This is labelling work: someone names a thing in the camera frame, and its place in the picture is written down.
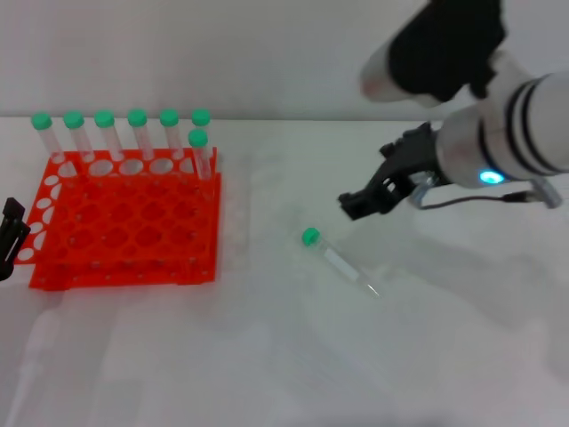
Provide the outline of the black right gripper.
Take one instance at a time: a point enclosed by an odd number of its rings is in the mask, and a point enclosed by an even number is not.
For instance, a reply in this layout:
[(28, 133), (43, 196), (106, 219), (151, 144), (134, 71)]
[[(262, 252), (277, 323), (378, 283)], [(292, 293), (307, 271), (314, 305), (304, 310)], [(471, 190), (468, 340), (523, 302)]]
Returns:
[(439, 173), (436, 142), (438, 131), (431, 123), (405, 131), (380, 148), (384, 161), (365, 187), (338, 197), (343, 212), (358, 221), (373, 214), (389, 214), (408, 198), (417, 185), (416, 173)]

